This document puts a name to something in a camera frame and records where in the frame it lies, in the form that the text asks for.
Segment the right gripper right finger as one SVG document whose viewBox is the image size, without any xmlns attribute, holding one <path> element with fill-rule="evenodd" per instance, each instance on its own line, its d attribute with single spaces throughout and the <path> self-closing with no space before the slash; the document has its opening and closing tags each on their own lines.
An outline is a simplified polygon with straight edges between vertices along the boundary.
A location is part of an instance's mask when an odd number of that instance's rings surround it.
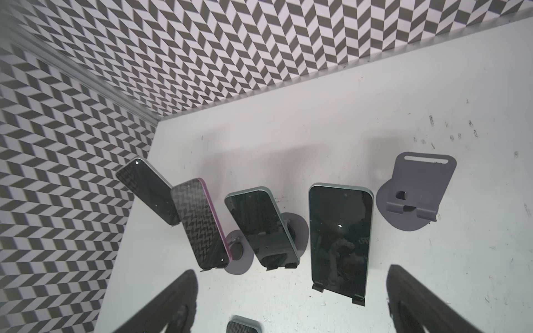
<svg viewBox="0 0 533 333">
<path fill-rule="evenodd" d="M 397 332 L 479 332 L 402 266 L 387 274 L 389 313 Z"/>
</svg>

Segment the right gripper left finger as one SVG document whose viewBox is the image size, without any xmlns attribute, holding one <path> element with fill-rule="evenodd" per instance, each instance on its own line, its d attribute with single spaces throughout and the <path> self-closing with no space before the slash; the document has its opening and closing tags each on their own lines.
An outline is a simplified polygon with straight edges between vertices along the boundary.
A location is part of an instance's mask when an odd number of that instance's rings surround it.
<svg viewBox="0 0 533 333">
<path fill-rule="evenodd" d="M 190 332 L 197 312 L 198 280 L 185 271 L 116 332 Z"/>
</svg>

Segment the phone with teal case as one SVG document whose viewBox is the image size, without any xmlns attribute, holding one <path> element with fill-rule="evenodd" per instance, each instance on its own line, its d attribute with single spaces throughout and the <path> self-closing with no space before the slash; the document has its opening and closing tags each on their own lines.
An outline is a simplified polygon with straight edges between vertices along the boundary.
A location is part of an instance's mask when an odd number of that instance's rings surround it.
<svg viewBox="0 0 533 333">
<path fill-rule="evenodd" d="M 312 281 L 325 291 L 366 300 L 373 204 L 365 187 L 315 183 L 309 189 Z"/>
</svg>

